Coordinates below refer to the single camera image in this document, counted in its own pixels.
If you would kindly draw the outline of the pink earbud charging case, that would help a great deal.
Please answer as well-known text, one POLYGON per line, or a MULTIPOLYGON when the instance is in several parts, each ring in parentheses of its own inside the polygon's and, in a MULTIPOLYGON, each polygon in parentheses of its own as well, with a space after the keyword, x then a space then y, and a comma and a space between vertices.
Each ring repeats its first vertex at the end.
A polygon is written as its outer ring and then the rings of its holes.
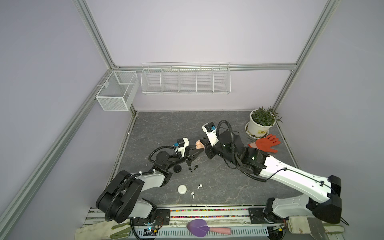
POLYGON ((200 140, 196 141, 196 149, 205 149, 204 144, 200 140))

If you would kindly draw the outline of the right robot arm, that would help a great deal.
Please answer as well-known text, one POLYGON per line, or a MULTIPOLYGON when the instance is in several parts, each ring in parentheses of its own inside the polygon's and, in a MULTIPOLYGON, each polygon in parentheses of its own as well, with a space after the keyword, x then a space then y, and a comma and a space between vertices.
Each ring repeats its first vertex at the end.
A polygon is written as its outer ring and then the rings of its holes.
POLYGON ((312 217, 330 224, 342 220, 341 179, 331 175, 320 177, 276 159, 259 149, 247 147, 235 135, 226 120, 202 126, 206 139, 201 140, 209 159, 219 156, 230 169, 265 183, 277 181, 301 193, 300 196, 279 199, 269 198, 260 220, 272 224, 290 217, 312 217))

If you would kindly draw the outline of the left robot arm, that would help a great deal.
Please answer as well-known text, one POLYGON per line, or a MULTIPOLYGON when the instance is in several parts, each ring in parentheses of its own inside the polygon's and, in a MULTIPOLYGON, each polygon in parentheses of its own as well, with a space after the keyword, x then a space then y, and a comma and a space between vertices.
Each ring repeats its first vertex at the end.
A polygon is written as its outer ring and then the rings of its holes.
POLYGON ((204 151, 203 147, 161 146, 148 157, 149 171, 131 174, 120 171, 107 185, 96 202, 96 208, 105 214, 105 221, 122 223, 139 219, 145 224, 156 222, 157 206, 149 200, 139 199, 141 192, 166 185, 173 173, 171 168, 192 162, 204 151))

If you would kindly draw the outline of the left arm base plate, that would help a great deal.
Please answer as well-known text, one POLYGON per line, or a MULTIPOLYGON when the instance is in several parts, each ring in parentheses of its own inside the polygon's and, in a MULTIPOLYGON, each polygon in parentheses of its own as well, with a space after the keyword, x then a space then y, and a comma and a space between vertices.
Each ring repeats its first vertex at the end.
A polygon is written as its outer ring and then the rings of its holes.
POLYGON ((170 209, 157 209, 145 218, 133 218, 134 226, 168 226, 171 220, 170 209))

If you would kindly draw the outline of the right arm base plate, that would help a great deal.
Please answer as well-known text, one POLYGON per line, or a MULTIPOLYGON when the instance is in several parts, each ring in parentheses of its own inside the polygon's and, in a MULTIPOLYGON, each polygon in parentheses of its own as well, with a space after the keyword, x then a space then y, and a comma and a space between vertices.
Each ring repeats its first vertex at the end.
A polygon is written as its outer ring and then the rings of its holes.
POLYGON ((289 218, 281 218, 273 213, 265 214, 264 208, 248 208, 249 216, 252 224, 283 224, 289 218))

